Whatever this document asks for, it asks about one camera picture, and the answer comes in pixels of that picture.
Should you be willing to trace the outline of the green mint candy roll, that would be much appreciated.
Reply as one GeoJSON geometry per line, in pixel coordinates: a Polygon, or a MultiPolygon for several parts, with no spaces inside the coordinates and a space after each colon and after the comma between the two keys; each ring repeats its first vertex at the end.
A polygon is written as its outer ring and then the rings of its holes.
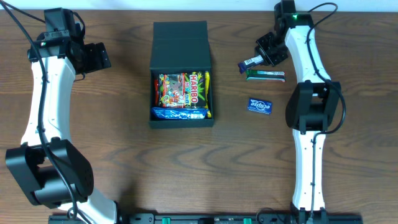
{"type": "Polygon", "coordinates": [[[285,73],[278,71],[247,70],[246,80],[275,80],[285,82],[285,73]]]}

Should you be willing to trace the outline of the dark blue candy bar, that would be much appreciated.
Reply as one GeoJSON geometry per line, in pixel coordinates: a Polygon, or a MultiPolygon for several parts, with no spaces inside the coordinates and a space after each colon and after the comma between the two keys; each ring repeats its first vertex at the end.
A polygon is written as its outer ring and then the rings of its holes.
{"type": "Polygon", "coordinates": [[[264,61],[263,57],[261,55],[258,55],[256,57],[247,59],[243,62],[239,62],[238,67],[240,74],[244,73],[245,71],[249,70],[252,67],[261,64],[263,61],[264,61]]]}

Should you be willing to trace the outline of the blue Eclipse mint box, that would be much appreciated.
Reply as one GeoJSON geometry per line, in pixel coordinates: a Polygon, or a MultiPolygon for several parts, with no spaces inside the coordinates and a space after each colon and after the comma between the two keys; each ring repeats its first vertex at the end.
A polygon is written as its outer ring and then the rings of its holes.
{"type": "Polygon", "coordinates": [[[250,98],[248,105],[247,105],[247,110],[253,111],[256,113],[271,114],[272,113],[272,102],[266,101],[266,100],[250,98]]]}

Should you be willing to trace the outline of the yellow candy bag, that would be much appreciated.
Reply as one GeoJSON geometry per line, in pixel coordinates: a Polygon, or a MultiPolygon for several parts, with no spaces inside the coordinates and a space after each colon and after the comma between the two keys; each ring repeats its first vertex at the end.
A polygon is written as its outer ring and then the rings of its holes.
{"type": "Polygon", "coordinates": [[[209,99],[208,99],[208,93],[209,93],[209,89],[210,89],[210,73],[209,71],[205,72],[205,96],[206,96],[206,117],[207,118],[211,118],[211,111],[209,109],[209,99]]]}

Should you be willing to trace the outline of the dark green gift box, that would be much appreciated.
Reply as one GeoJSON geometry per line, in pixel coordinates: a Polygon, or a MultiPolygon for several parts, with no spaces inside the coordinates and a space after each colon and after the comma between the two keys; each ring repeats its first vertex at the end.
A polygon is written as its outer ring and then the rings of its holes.
{"type": "Polygon", "coordinates": [[[153,129],[212,127],[214,112],[211,69],[211,53],[205,21],[155,22],[150,60],[150,127],[153,129]],[[211,118],[159,119],[152,114],[153,107],[160,107],[154,105],[154,80],[158,75],[205,71],[210,73],[208,99],[211,118]]]}

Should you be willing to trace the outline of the blue Oreo snack pack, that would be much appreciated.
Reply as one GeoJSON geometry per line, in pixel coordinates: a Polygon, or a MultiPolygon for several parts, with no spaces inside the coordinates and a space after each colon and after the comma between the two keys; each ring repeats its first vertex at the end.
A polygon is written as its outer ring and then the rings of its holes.
{"type": "Polygon", "coordinates": [[[153,107],[152,114],[159,119],[205,119],[211,118],[209,109],[206,108],[161,108],[153,107]]]}

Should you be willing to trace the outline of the black Haribo candy bag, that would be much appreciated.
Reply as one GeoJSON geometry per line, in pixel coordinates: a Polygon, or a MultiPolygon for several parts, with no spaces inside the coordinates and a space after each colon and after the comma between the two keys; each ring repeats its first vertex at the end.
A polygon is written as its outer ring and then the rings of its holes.
{"type": "Polygon", "coordinates": [[[159,105],[163,108],[205,108],[205,72],[160,74],[159,105]]]}

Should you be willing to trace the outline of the red Hacks candy bag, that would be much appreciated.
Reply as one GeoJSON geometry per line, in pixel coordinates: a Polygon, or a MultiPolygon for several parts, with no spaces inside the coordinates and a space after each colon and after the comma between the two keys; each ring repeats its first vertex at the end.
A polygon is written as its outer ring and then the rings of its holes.
{"type": "Polygon", "coordinates": [[[154,80],[154,105],[159,105],[159,80],[154,80]]]}

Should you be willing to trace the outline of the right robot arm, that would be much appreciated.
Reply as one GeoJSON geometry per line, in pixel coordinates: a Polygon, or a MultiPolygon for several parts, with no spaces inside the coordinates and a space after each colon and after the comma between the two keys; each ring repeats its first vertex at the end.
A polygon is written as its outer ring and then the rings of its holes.
{"type": "Polygon", "coordinates": [[[274,31],[257,40],[256,55],[265,66],[287,58],[294,64],[297,86],[285,120],[292,129],[296,152],[296,181],[292,198],[297,210],[311,217],[325,208],[322,193],[322,152],[338,104],[345,104],[339,82],[327,74],[315,41],[317,23],[310,11],[298,12],[294,1],[274,7],[274,31]]]}

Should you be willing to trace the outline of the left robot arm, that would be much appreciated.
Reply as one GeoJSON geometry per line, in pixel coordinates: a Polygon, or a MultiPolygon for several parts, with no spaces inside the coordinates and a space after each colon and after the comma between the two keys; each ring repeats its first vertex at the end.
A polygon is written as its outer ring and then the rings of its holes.
{"type": "Polygon", "coordinates": [[[29,122],[6,165],[27,200],[84,223],[117,223],[114,201],[94,187],[88,160],[72,144],[70,98],[76,75],[111,66],[104,43],[44,38],[28,51],[34,76],[29,122]]]}

